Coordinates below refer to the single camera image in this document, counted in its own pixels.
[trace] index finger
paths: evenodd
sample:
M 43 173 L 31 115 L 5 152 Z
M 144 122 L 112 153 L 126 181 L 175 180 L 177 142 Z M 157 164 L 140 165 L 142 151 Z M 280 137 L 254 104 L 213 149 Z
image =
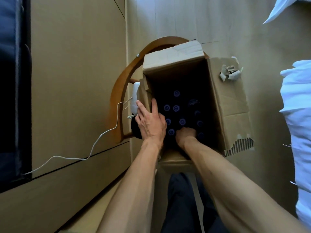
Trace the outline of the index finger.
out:
M 137 100 L 136 104 L 143 115 L 145 115 L 146 113 L 149 113 L 148 110 L 144 107 L 144 105 L 140 101 Z
M 155 98 L 152 98 L 151 104 L 152 104 L 152 112 L 158 113 L 158 104 Z

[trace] person's left arm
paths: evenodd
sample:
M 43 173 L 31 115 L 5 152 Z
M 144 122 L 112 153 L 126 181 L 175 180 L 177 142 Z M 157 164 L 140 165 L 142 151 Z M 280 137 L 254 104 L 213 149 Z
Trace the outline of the person's left arm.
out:
M 152 113 L 137 101 L 135 117 L 143 143 L 134 162 L 112 197 L 97 233 L 150 232 L 155 169 L 166 132 L 165 117 L 152 100 Z

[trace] white cloth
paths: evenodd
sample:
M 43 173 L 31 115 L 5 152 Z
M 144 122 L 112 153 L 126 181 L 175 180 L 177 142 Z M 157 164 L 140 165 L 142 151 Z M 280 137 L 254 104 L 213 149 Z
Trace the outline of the white cloth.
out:
M 297 61 L 294 68 L 281 71 L 281 95 L 284 108 L 280 111 L 291 135 L 298 187 L 296 212 L 311 229 L 311 60 Z
M 269 23 L 270 21 L 274 20 L 282 11 L 285 10 L 286 7 L 290 6 L 297 0 L 276 0 L 273 10 L 271 11 L 268 19 L 264 23 Z

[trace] hand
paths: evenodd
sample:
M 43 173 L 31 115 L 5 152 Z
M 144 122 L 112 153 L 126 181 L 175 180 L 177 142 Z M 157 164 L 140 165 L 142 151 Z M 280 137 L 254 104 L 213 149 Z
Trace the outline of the hand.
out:
M 155 98 L 152 99 L 152 113 L 149 113 L 140 101 L 136 101 L 138 114 L 135 120 L 142 134 L 142 139 L 150 139 L 157 144 L 159 149 L 163 146 L 166 133 L 166 121 L 164 115 L 158 113 L 158 105 Z
M 196 130 L 189 127 L 182 127 L 180 130 L 176 131 L 176 142 L 179 147 L 185 150 L 185 141 L 187 139 L 195 139 L 196 137 Z

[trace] person's left hand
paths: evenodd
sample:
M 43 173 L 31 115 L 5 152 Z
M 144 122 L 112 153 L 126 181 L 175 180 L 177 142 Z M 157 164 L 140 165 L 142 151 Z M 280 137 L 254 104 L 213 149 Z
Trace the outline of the person's left hand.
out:
M 136 101 L 138 114 L 135 120 L 142 134 L 142 139 L 150 139 L 161 149 L 166 133 L 166 121 L 164 115 L 158 113 L 158 105 L 155 98 L 152 99 L 152 113 L 149 113 L 140 101 Z

